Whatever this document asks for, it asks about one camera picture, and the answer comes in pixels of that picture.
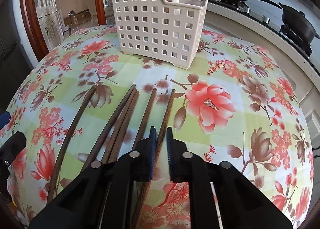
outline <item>white cabinet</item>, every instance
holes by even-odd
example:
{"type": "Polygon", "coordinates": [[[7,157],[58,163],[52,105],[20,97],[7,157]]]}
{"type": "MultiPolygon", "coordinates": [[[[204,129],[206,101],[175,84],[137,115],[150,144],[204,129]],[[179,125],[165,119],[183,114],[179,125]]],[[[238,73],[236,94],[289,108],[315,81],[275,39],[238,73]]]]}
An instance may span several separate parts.
{"type": "Polygon", "coordinates": [[[35,6],[44,40],[48,50],[52,51],[63,41],[61,19],[56,2],[55,0],[35,0],[35,6]]]}

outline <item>stove burner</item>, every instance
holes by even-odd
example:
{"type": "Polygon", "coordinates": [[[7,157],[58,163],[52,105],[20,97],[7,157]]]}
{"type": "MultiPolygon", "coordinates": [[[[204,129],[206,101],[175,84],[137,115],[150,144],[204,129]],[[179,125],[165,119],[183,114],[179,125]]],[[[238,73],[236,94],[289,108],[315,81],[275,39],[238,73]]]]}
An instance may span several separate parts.
{"type": "Polygon", "coordinates": [[[245,13],[249,13],[250,8],[244,2],[240,2],[238,0],[209,0],[211,3],[215,3],[231,10],[242,11],[245,13]]]}
{"type": "Polygon", "coordinates": [[[282,25],[280,32],[291,39],[304,53],[308,56],[311,55],[312,50],[310,44],[304,42],[300,37],[298,37],[292,30],[288,28],[286,25],[282,25]]]}

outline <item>blue object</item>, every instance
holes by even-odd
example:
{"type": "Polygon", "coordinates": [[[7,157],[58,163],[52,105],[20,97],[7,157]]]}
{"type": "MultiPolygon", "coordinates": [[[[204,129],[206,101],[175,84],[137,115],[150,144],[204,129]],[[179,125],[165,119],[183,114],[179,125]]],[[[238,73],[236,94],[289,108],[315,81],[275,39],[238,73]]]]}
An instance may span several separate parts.
{"type": "Polygon", "coordinates": [[[11,115],[7,111],[0,115],[0,130],[9,123],[10,119],[11,115]]]}

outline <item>wooden chopstick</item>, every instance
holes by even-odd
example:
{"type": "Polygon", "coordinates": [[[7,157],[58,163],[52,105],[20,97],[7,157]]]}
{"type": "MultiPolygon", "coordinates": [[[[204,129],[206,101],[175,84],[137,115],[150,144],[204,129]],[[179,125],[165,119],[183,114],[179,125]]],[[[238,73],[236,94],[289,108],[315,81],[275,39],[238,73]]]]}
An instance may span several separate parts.
{"type": "Polygon", "coordinates": [[[138,97],[139,97],[139,91],[136,91],[135,94],[134,94],[134,97],[132,99],[132,102],[130,103],[130,106],[129,106],[129,109],[127,111],[127,114],[124,117],[124,121],[123,121],[123,123],[121,125],[121,128],[119,130],[116,142],[113,145],[112,151],[110,153],[110,157],[108,159],[108,163],[114,162],[118,158],[119,151],[120,151],[120,148],[121,148],[121,144],[122,144],[124,135],[125,135],[125,133],[127,131],[127,128],[128,128],[128,125],[129,125],[133,110],[134,110],[134,108],[136,106],[136,103],[138,101],[138,97]]]}
{"type": "MultiPolygon", "coordinates": [[[[170,113],[171,113],[171,109],[172,109],[172,104],[173,104],[173,99],[174,99],[175,93],[176,93],[176,90],[173,89],[171,91],[169,102],[168,102],[167,108],[165,110],[164,117],[163,117],[163,120],[162,120],[162,124],[161,124],[160,130],[159,130],[159,133],[158,133],[158,138],[157,138],[157,141],[156,141],[156,153],[155,153],[154,167],[156,167],[156,163],[158,161],[158,157],[159,157],[159,153],[160,153],[161,146],[162,146],[162,143],[163,143],[165,131],[167,129],[168,120],[169,120],[169,117],[170,117],[170,113]]],[[[137,201],[136,207],[135,207],[133,215],[132,215],[131,229],[135,229],[137,227],[137,225],[138,225],[138,222],[139,222],[139,219],[140,219],[140,216],[141,216],[141,211],[142,211],[142,208],[143,208],[143,204],[144,204],[144,202],[146,200],[146,197],[147,197],[147,194],[149,192],[150,185],[151,185],[151,182],[144,182],[143,185],[142,185],[142,189],[141,189],[141,192],[140,192],[140,195],[138,197],[138,201],[137,201]]]]}
{"type": "Polygon", "coordinates": [[[101,134],[99,135],[96,143],[94,144],[92,150],[89,153],[89,156],[87,158],[87,160],[85,161],[82,169],[80,172],[84,171],[87,167],[89,167],[91,165],[91,163],[96,159],[101,146],[103,145],[105,139],[107,138],[111,128],[113,127],[113,125],[115,124],[119,114],[121,113],[122,109],[124,108],[124,105],[126,104],[127,100],[130,97],[130,94],[132,93],[133,89],[135,88],[135,84],[133,84],[129,90],[127,91],[127,93],[125,94],[125,96],[122,98],[121,102],[119,103],[119,105],[117,106],[117,108],[115,109],[115,111],[113,112],[112,116],[110,117],[110,119],[108,120],[106,126],[104,127],[104,129],[102,130],[101,134]]]}
{"type": "Polygon", "coordinates": [[[50,201],[53,199],[53,194],[54,194],[54,190],[56,189],[57,180],[58,180],[59,172],[60,172],[61,165],[63,162],[63,158],[66,155],[67,148],[68,148],[69,142],[72,138],[73,132],[76,129],[77,124],[78,124],[82,114],[84,113],[85,108],[87,107],[89,101],[91,100],[91,98],[95,92],[96,92],[96,87],[94,87],[94,86],[91,87],[91,89],[88,92],[87,97],[82,102],[81,107],[79,108],[75,118],[73,119],[73,121],[70,125],[70,128],[67,131],[66,137],[63,140],[59,154],[57,156],[56,163],[54,164],[54,168],[52,171],[51,180],[50,180],[50,184],[49,184],[49,190],[48,190],[47,204],[49,204],[50,201]]]}
{"type": "Polygon", "coordinates": [[[103,164],[106,164],[108,162],[108,159],[110,157],[113,145],[114,145],[114,143],[115,143],[115,141],[117,139],[119,130],[121,128],[121,125],[122,125],[122,123],[124,121],[124,118],[125,118],[125,116],[127,114],[127,111],[129,109],[129,106],[130,106],[133,98],[134,98],[134,95],[135,95],[136,91],[137,91],[136,88],[133,89],[133,91],[130,94],[130,97],[129,97],[128,101],[126,102],[126,104],[125,104],[125,106],[124,106],[124,108],[123,108],[123,110],[122,110],[122,112],[120,114],[120,117],[116,121],[115,128],[114,128],[114,130],[112,132],[111,138],[108,140],[108,144],[106,146],[106,149],[105,149],[104,154],[103,154],[102,159],[101,159],[101,162],[103,164]]]}
{"type": "Polygon", "coordinates": [[[132,150],[135,149],[137,142],[142,139],[142,136],[143,136],[144,131],[146,129],[147,122],[148,122],[148,119],[149,119],[149,115],[150,115],[150,112],[151,112],[151,109],[152,109],[153,101],[155,100],[155,97],[156,97],[156,93],[157,93],[157,88],[153,88],[151,96],[150,96],[150,99],[149,99],[149,102],[148,102],[147,107],[146,107],[146,110],[145,110],[145,112],[143,114],[142,121],[141,121],[140,126],[139,126],[139,130],[138,130],[136,138],[134,140],[134,143],[133,143],[133,146],[132,146],[132,150]]]}

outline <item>metal screw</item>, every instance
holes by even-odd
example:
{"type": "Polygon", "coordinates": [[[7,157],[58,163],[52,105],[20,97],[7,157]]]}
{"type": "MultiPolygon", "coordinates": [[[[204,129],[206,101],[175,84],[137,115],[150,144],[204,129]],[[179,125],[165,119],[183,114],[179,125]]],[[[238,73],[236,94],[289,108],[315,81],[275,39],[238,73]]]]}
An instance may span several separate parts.
{"type": "Polygon", "coordinates": [[[101,165],[102,165],[102,163],[97,160],[91,163],[92,168],[99,168],[101,165]]]}
{"type": "Polygon", "coordinates": [[[191,159],[193,154],[191,152],[183,152],[182,157],[186,159],[191,159]]]}
{"type": "Polygon", "coordinates": [[[137,157],[140,156],[140,153],[137,152],[137,151],[133,151],[133,152],[130,152],[130,153],[129,153],[129,156],[130,156],[131,158],[137,158],[137,157]]]}
{"type": "Polygon", "coordinates": [[[228,161],[223,161],[220,163],[221,167],[223,168],[231,168],[231,163],[228,161]]]}

